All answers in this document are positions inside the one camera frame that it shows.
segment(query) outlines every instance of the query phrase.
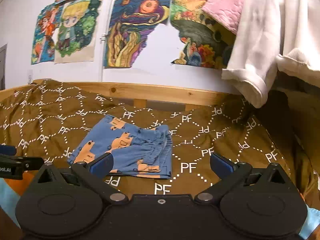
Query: brown duvet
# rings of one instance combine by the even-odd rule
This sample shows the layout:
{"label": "brown duvet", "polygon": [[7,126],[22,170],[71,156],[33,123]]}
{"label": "brown duvet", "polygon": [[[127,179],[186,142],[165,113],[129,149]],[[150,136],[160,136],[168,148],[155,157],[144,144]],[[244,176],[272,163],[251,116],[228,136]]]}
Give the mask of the brown duvet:
{"label": "brown duvet", "polygon": [[[39,156],[61,168],[69,166],[68,156],[105,114],[146,129],[167,124],[173,140],[171,179],[108,176],[105,182],[129,197],[135,193],[194,196],[219,181],[209,164],[211,153],[217,152],[233,162],[248,162],[253,167],[280,163],[304,196],[312,195],[309,202],[316,207],[318,193],[311,193],[316,187],[311,164],[307,158],[303,161],[302,150],[297,155],[296,149],[300,148],[293,145],[292,131],[273,124],[274,118],[279,117],[268,117],[274,110],[267,104],[254,112],[243,97],[232,95],[221,105],[185,112],[138,109],[114,104],[111,98],[71,83],[46,80],[16,91],[1,102],[0,143],[16,146],[19,156]],[[270,133],[262,122],[269,126]],[[271,139],[272,134],[277,136],[278,143]]]}

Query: pink blanket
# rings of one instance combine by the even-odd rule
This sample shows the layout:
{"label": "pink blanket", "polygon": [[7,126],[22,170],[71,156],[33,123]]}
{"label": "pink blanket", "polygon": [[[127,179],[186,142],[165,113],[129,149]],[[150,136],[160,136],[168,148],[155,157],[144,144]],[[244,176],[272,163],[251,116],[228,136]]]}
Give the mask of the pink blanket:
{"label": "pink blanket", "polygon": [[229,31],[237,34],[244,0],[207,0],[202,10]]}

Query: white towel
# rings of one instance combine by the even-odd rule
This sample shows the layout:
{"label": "white towel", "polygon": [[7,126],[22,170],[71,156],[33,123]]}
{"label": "white towel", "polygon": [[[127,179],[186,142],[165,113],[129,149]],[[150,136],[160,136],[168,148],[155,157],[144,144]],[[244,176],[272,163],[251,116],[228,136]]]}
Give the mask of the white towel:
{"label": "white towel", "polygon": [[245,0],[222,78],[259,108],[277,69],[320,87],[320,0]]}

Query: metal screw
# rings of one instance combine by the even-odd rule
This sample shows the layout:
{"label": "metal screw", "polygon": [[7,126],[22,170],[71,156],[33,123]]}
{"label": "metal screw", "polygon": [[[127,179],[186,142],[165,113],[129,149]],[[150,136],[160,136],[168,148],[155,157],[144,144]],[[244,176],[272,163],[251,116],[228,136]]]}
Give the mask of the metal screw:
{"label": "metal screw", "polygon": [[213,196],[210,193],[200,193],[198,199],[202,201],[209,201],[213,199]]}
{"label": "metal screw", "polygon": [[122,201],[125,199],[125,195],[122,193],[114,193],[110,196],[110,199],[113,201]]}
{"label": "metal screw", "polygon": [[164,204],[164,203],[165,203],[165,200],[164,200],[164,199],[159,199],[159,200],[158,200],[158,203],[159,203],[159,204]]}

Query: blue shorts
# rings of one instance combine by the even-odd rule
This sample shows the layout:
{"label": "blue shorts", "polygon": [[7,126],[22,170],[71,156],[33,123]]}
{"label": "blue shorts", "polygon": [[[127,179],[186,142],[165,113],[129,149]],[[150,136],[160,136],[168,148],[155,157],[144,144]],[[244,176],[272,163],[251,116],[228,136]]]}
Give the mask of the blue shorts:
{"label": "blue shorts", "polygon": [[110,174],[171,177],[172,139],[167,125],[148,130],[106,115],[74,150],[68,163],[89,163],[105,153],[113,158]]}

